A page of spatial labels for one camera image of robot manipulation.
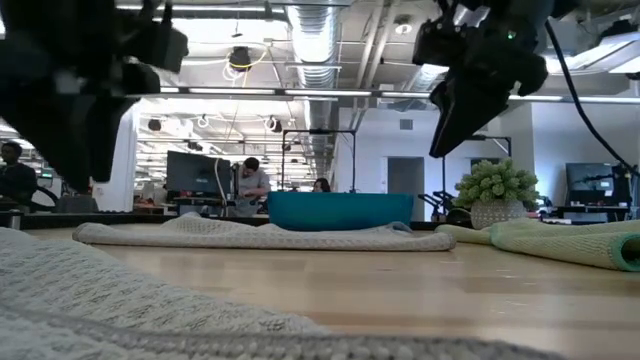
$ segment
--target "ceiling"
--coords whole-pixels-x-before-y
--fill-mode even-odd
[[[333,0],[333,3],[349,3],[348,0]],[[274,13],[279,12],[283,2],[291,3],[292,0],[280,2],[271,1]],[[119,1],[119,6],[139,5],[138,1]],[[264,9],[262,1],[238,0],[232,3],[222,1],[174,1],[177,7],[181,5],[191,6],[189,11],[174,11],[174,14],[182,18],[174,19],[174,26],[185,33],[189,38],[189,56],[185,59],[180,74],[168,74],[161,72],[163,84],[166,86],[189,87],[255,87],[255,88],[294,88],[299,87],[301,81],[300,65],[304,59],[301,54],[294,51],[294,33],[292,26],[285,21],[265,21],[256,19],[255,13]],[[199,11],[197,6],[218,5],[216,9],[225,12],[225,19],[211,18],[209,13]],[[381,58],[375,73],[371,78],[371,86],[390,86],[402,89],[419,71],[411,64],[413,42],[420,24],[428,18],[436,18],[439,10],[433,0],[404,0],[400,1],[394,11],[390,10],[389,2],[385,3],[381,21],[376,29],[371,24],[375,22],[374,14],[379,8],[376,0],[354,1],[348,7],[336,7],[336,36],[335,54],[333,59],[320,67],[335,70],[332,76],[335,81],[333,87],[353,89],[357,86],[358,70],[361,65],[365,42],[369,33],[377,31],[372,54],[367,62],[367,68],[374,65],[372,60],[376,44],[382,42],[381,33],[387,21],[393,22],[398,15],[406,15],[406,23],[411,25],[411,30],[404,34],[398,34],[395,26],[391,26],[386,46],[382,49]],[[611,1],[591,0],[585,1],[585,6],[568,17],[566,23],[571,23],[574,28],[579,28],[577,35],[565,41],[573,42],[574,39],[582,39],[584,33],[592,33],[590,22],[575,25],[575,20],[597,19],[610,13],[633,13],[636,1]],[[251,12],[238,9],[257,9]],[[388,13],[395,12],[396,16],[388,19]],[[603,24],[608,25],[615,17]],[[571,33],[562,30],[563,34]],[[324,48],[322,43],[314,42],[322,40],[310,38],[304,45],[305,53],[313,55],[314,51],[321,53]],[[252,67],[248,72],[238,73],[229,70],[228,55],[234,47],[246,46],[249,48]],[[593,91],[603,93],[617,93],[624,82],[624,76],[606,74],[607,80],[593,78],[597,81],[588,81],[581,77],[585,84],[595,86]],[[609,90],[607,81],[611,82]],[[429,90],[435,82],[420,91]],[[548,82],[550,93],[565,92],[564,83],[550,79]],[[167,151],[191,151],[209,156],[220,156],[232,161],[241,161],[248,156],[263,159],[265,168],[272,175],[274,185],[275,178],[280,176],[280,161],[282,158],[282,134],[269,128],[274,120],[279,121],[283,129],[304,130],[314,126],[313,108],[305,99],[287,99],[288,101],[266,100],[220,100],[220,99],[143,99],[137,110],[140,113],[139,145],[138,145],[138,179],[139,182],[163,181],[166,174]],[[327,119],[327,127],[336,127],[339,121],[333,118],[339,117],[337,111],[342,103],[327,99],[327,108],[330,113]],[[151,131],[149,120],[159,120],[162,130]],[[285,175],[287,183],[305,183],[318,176],[324,176],[329,171],[333,154],[335,138],[327,136],[298,136],[290,134],[287,144],[291,145],[285,155],[287,166]],[[202,147],[201,151],[189,150],[189,142]]]

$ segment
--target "person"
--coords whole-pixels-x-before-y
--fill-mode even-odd
[[[38,179],[34,169],[18,161],[20,155],[20,144],[2,144],[1,156],[6,165],[0,169],[0,193],[22,202],[31,200],[38,187]]]
[[[331,192],[331,186],[329,180],[320,178],[313,183],[313,192]]]
[[[260,169],[260,161],[254,157],[246,159],[239,169],[238,198],[229,208],[232,217],[252,217],[258,213],[258,200],[271,191],[269,175]]]

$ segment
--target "black cable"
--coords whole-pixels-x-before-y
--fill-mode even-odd
[[[571,97],[573,98],[573,103],[575,104],[576,110],[578,110],[578,114],[582,118],[582,121],[584,121],[584,124],[587,125],[589,132],[591,132],[591,135],[593,135],[596,138],[596,140],[598,140],[598,142],[609,152],[609,154],[611,154],[611,156],[613,156],[618,162],[620,162],[620,164],[622,164],[629,172],[631,172],[635,176],[640,177],[640,173],[638,173],[638,171],[634,169],[633,166],[629,165],[628,162],[626,162],[620,155],[618,155],[618,153],[615,150],[613,150],[611,145],[609,145],[609,143],[598,133],[596,128],[591,123],[591,120],[589,120],[589,117],[584,112],[584,109],[582,108],[582,104],[580,103],[580,97],[578,96],[576,87],[573,84],[573,79],[571,79],[571,73],[569,72],[569,67],[567,66],[567,62],[564,59],[564,55],[562,54],[562,49],[560,48],[560,43],[558,42],[558,38],[556,37],[556,34],[553,31],[553,27],[551,27],[551,24],[548,21],[544,24],[544,27],[547,30],[547,33],[549,34],[551,43],[553,43],[553,48],[556,52],[556,55],[558,56],[558,61],[560,62],[560,66],[562,67],[562,73],[564,75],[564,79],[567,82],[569,93],[571,93]]]

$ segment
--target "teal bowl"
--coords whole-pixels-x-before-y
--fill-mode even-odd
[[[409,194],[271,192],[269,222],[292,231],[361,230],[401,222],[413,212]]]

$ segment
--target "column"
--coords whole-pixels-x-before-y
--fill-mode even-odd
[[[136,108],[137,104],[133,105],[120,120],[111,180],[93,184],[93,197],[100,211],[129,212],[133,210],[139,123],[139,112]]]

